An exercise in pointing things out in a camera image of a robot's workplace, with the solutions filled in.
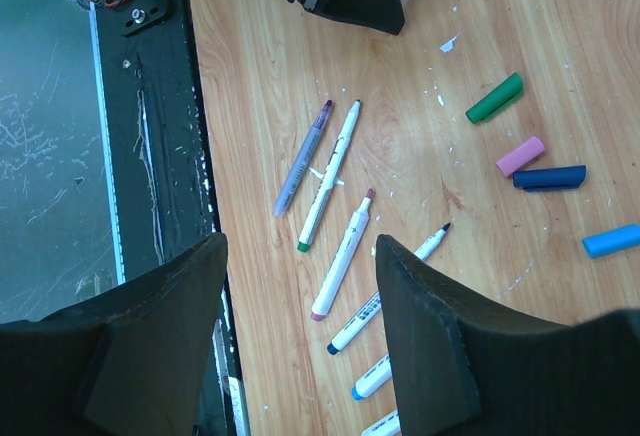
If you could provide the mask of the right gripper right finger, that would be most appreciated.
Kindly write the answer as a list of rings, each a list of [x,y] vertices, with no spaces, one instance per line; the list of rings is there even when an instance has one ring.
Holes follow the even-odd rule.
[[[639,313],[562,325],[503,306],[376,241],[405,435],[635,435]]]

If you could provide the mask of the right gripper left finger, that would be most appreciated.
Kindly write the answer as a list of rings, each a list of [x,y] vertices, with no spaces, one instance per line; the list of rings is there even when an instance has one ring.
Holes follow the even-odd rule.
[[[5,435],[188,435],[226,276],[214,233],[38,321],[1,327]]]

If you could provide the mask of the light blue cap marker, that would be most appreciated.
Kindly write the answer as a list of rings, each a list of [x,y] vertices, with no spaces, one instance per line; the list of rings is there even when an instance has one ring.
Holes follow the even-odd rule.
[[[390,378],[390,356],[386,354],[354,383],[351,395],[354,400],[368,398]]]

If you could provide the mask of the white slim marker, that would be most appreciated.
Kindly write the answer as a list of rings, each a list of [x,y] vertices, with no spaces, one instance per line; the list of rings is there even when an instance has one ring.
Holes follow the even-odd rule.
[[[399,414],[397,410],[393,410],[363,430],[361,436],[395,436],[400,432]]]

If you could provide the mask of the green cap marker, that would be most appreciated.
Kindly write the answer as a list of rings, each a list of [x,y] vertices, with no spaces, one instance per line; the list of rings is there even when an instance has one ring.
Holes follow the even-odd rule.
[[[298,238],[297,250],[300,252],[307,252],[312,245],[318,224],[324,214],[327,201],[329,200],[343,160],[348,151],[350,141],[360,115],[361,105],[362,103],[360,100],[356,100],[353,103],[345,118],[338,138],[336,139],[331,157],[318,187],[318,191],[310,206]]]

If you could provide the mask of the lavender marker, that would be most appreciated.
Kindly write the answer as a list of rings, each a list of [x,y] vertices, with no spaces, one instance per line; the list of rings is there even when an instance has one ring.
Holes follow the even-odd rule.
[[[324,128],[329,119],[329,115],[333,106],[331,99],[327,100],[313,124],[311,125],[305,139],[303,140],[301,147],[296,155],[296,158],[291,165],[289,173],[282,184],[279,194],[274,203],[272,214],[276,217],[281,217],[288,210],[291,202],[294,199],[298,186],[302,180],[302,177],[307,170],[312,157],[316,151],[316,148],[320,142]]]

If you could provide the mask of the red pink cap marker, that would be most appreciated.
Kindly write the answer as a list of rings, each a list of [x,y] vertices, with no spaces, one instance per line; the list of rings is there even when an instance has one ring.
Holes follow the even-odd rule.
[[[312,304],[310,317],[322,321],[329,313],[355,251],[369,222],[369,207],[375,190],[369,188],[360,206],[353,212],[323,284]]]

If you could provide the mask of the green pen cap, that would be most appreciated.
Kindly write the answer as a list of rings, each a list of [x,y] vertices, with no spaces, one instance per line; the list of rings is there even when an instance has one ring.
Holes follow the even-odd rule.
[[[469,108],[465,112],[465,115],[473,124],[488,121],[515,102],[522,95],[523,91],[523,79],[519,73],[514,72]]]

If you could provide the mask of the light blue pen cap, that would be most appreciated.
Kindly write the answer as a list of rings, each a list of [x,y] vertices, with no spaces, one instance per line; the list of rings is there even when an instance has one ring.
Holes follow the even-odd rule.
[[[586,254],[598,258],[639,245],[638,224],[629,224],[610,231],[588,236],[582,240]]]

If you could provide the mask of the dark blue pen cap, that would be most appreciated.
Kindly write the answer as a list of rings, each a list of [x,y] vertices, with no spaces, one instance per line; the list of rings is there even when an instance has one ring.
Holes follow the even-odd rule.
[[[516,171],[513,186],[528,192],[573,190],[579,188],[587,176],[586,165],[552,167]]]

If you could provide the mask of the red pink pen cap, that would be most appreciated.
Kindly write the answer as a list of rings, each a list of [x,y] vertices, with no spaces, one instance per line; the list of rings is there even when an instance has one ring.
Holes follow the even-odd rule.
[[[544,143],[537,136],[533,136],[499,158],[495,164],[505,177],[509,177],[542,155],[545,150]]]

